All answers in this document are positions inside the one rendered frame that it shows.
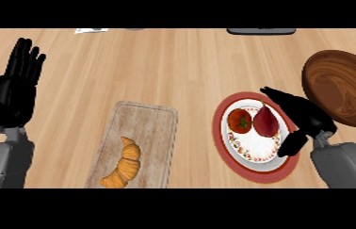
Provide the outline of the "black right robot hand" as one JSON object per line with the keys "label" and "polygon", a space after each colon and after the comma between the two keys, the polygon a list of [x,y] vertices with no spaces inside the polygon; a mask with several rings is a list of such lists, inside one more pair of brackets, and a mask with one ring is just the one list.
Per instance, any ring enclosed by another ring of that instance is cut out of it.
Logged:
{"label": "black right robot hand", "polygon": [[260,91],[279,105],[285,115],[297,126],[281,143],[278,156],[294,156],[303,148],[307,138],[329,138],[337,132],[337,125],[326,112],[306,98],[294,96],[281,90],[264,87]]}

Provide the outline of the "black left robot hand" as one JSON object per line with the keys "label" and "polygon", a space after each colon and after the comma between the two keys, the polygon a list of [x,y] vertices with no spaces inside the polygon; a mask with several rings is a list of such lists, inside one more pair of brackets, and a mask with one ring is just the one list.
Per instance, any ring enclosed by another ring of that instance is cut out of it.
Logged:
{"label": "black left robot hand", "polygon": [[35,86],[46,55],[33,40],[19,38],[12,49],[7,68],[0,75],[0,127],[22,127],[33,118]]}

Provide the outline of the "dark red pear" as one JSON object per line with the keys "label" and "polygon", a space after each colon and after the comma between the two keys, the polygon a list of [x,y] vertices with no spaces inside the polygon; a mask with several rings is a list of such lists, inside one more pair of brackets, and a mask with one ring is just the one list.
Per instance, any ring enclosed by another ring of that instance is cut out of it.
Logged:
{"label": "dark red pear", "polygon": [[278,119],[267,106],[263,106],[254,115],[253,126],[257,134],[261,137],[272,138],[278,133]]}

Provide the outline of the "brown wooden bowl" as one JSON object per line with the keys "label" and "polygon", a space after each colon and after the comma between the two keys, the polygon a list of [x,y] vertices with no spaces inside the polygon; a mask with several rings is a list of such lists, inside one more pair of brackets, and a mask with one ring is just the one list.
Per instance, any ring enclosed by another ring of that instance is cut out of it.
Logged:
{"label": "brown wooden bowl", "polygon": [[340,50],[316,52],[303,65],[301,87],[331,118],[356,127],[356,55]]}

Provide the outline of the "white patterned plate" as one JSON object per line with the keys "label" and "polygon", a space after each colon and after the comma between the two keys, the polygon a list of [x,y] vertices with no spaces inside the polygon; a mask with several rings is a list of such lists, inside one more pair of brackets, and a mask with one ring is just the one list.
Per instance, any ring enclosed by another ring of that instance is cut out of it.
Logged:
{"label": "white patterned plate", "polygon": [[[261,137],[254,128],[250,129],[247,134],[235,133],[228,127],[226,119],[229,112],[241,108],[254,117],[263,106],[267,106],[278,119],[279,129],[276,135],[272,138]],[[223,115],[223,139],[226,140],[226,147],[233,157],[250,169],[266,172],[282,164],[285,156],[279,157],[276,151],[288,134],[281,115],[259,100],[242,100],[228,108]]]}

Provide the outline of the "red tomato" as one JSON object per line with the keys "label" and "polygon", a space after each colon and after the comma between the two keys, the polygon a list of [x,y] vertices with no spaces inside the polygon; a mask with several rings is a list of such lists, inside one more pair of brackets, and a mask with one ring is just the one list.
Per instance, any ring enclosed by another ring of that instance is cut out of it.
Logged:
{"label": "red tomato", "polygon": [[251,115],[241,109],[233,109],[228,114],[228,127],[238,134],[247,134],[251,129]]}

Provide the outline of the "round red placemat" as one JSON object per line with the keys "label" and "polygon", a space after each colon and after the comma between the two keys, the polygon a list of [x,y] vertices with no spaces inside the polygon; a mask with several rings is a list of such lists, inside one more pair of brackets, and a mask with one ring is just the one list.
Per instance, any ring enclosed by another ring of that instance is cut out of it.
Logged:
{"label": "round red placemat", "polygon": [[239,174],[251,182],[270,184],[284,180],[288,177],[288,175],[293,173],[297,166],[298,155],[294,155],[293,157],[285,156],[285,160],[282,161],[282,164],[273,170],[261,172],[254,169],[250,169],[236,160],[236,158],[232,155],[232,152],[228,150],[226,140],[223,139],[223,115],[226,113],[228,108],[242,100],[257,100],[259,98],[266,99],[267,105],[272,107],[275,112],[281,115],[281,119],[287,127],[287,133],[291,133],[297,130],[291,119],[287,117],[285,113],[281,110],[281,107],[272,101],[272,99],[260,93],[245,91],[229,95],[225,98],[225,100],[220,102],[216,108],[214,116],[213,116],[211,132],[213,132],[214,145],[228,167],[233,170],[236,174]]}

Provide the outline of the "white flat object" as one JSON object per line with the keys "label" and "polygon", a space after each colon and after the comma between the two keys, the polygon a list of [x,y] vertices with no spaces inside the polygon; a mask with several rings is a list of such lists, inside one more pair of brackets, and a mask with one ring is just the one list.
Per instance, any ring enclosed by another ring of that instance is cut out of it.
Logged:
{"label": "white flat object", "polygon": [[77,28],[74,34],[108,32],[108,28]]}

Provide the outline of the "dark grey flat appliance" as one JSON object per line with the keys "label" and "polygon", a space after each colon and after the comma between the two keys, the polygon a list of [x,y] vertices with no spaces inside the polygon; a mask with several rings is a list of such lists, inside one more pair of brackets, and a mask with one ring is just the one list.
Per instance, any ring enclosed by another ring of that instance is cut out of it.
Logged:
{"label": "dark grey flat appliance", "polygon": [[229,34],[233,35],[293,35],[295,28],[228,28]]}

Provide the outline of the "pale wooden cutting board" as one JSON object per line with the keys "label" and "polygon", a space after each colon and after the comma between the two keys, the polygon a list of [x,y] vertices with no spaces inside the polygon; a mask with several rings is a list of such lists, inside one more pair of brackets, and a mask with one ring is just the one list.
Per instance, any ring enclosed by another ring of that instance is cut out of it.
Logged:
{"label": "pale wooden cutting board", "polygon": [[121,101],[112,110],[87,188],[165,188],[179,124],[168,106]]}

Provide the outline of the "golden croissant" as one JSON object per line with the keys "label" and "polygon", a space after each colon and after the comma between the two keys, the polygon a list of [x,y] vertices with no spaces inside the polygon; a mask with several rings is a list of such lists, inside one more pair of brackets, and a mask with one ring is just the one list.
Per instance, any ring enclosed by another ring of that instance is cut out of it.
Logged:
{"label": "golden croissant", "polygon": [[121,137],[123,153],[117,167],[111,174],[102,178],[100,185],[106,188],[124,188],[139,173],[140,169],[140,148],[136,142]]}

